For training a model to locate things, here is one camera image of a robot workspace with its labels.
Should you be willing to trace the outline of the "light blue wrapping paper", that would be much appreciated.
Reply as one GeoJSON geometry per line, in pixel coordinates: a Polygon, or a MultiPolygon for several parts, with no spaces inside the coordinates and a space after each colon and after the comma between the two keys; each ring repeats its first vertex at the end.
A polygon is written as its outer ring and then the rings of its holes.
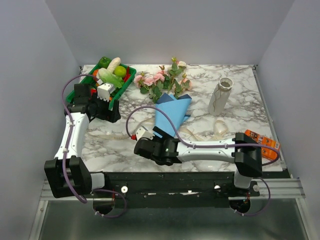
{"type": "MultiPolygon", "coordinates": [[[[185,122],[190,114],[187,114],[192,98],[188,95],[182,95],[175,98],[172,94],[164,93],[156,102],[156,107],[163,111],[172,121],[176,130],[178,130],[183,122],[185,122]]],[[[155,126],[175,137],[175,131],[169,120],[159,111],[155,112],[155,126]]]]}

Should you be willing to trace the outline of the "pink flower stem bunch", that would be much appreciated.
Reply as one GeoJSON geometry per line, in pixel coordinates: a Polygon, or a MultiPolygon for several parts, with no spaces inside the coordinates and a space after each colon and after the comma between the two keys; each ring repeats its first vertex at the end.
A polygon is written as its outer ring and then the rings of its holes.
{"type": "Polygon", "coordinates": [[[164,65],[160,65],[159,68],[160,71],[153,76],[147,76],[144,72],[141,72],[133,80],[140,93],[148,94],[153,103],[160,99],[163,91],[169,89],[169,74],[166,72],[164,65]]]}

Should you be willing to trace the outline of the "cream gold-lettered ribbon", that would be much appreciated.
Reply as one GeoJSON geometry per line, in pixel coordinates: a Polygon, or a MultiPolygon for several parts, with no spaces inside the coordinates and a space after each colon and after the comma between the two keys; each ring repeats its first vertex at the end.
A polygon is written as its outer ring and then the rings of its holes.
{"type": "MultiPolygon", "coordinates": [[[[135,132],[138,130],[139,127],[141,127],[143,124],[148,123],[148,124],[154,124],[155,120],[153,118],[147,118],[143,121],[141,121],[135,128],[135,132]]],[[[192,131],[190,131],[188,128],[186,127],[180,127],[179,129],[182,133],[185,133],[187,135],[190,135],[191,137],[193,137],[195,140],[197,141],[203,141],[203,139],[198,136],[195,135],[192,131]]],[[[227,134],[229,132],[229,128],[226,125],[226,123],[223,120],[216,120],[213,124],[213,137],[211,137],[209,140],[213,141],[213,140],[222,140],[224,138],[224,135],[227,134]]],[[[100,138],[100,139],[104,139],[104,140],[125,140],[128,139],[129,136],[128,135],[114,135],[114,134],[92,134],[90,132],[87,133],[89,136],[91,137],[95,137],[95,138],[100,138]]]]}

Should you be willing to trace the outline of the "dark blue wrapping paper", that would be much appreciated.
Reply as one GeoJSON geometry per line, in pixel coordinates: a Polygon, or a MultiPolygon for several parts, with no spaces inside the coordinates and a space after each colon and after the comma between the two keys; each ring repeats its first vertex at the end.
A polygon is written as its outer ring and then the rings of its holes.
{"type": "Polygon", "coordinates": [[[156,107],[162,110],[174,124],[182,124],[191,114],[188,108],[192,98],[184,94],[176,99],[172,94],[164,93],[156,102],[156,107]]]}

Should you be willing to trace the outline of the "pink rose stem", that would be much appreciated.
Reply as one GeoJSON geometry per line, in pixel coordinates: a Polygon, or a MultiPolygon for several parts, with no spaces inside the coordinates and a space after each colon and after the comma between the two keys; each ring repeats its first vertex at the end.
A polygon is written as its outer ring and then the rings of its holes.
{"type": "Polygon", "coordinates": [[[182,74],[182,79],[180,81],[174,80],[172,92],[173,96],[178,99],[183,93],[189,91],[192,88],[191,81],[187,78],[187,74],[182,74]]]}

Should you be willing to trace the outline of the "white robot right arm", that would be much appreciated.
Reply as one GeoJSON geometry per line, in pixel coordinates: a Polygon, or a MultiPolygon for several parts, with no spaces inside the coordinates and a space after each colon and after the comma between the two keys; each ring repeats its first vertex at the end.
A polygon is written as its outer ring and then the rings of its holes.
{"type": "Polygon", "coordinates": [[[230,191],[241,196],[247,192],[253,178],[260,178],[261,147],[244,133],[234,138],[216,141],[182,141],[158,127],[154,133],[141,126],[135,131],[137,143],[134,154],[154,161],[160,166],[172,166],[192,161],[219,161],[236,166],[230,191]]]}

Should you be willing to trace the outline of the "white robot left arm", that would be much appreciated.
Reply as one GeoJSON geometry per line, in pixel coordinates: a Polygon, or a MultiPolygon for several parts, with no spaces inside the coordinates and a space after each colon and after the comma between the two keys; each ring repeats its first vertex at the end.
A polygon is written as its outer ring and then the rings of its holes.
{"type": "Polygon", "coordinates": [[[85,134],[94,119],[115,123],[121,116],[119,102],[110,107],[115,86],[102,83],[97,89],[87,83],[74,85],[74,96],[64,107],[65,130],[60,147],[52,160],[44,164],[44,171],[55,198],[84,196],[94,191],[104,198],[110,194],[111,185],[103,173],[90,172],[82,160],[85,134]]]}

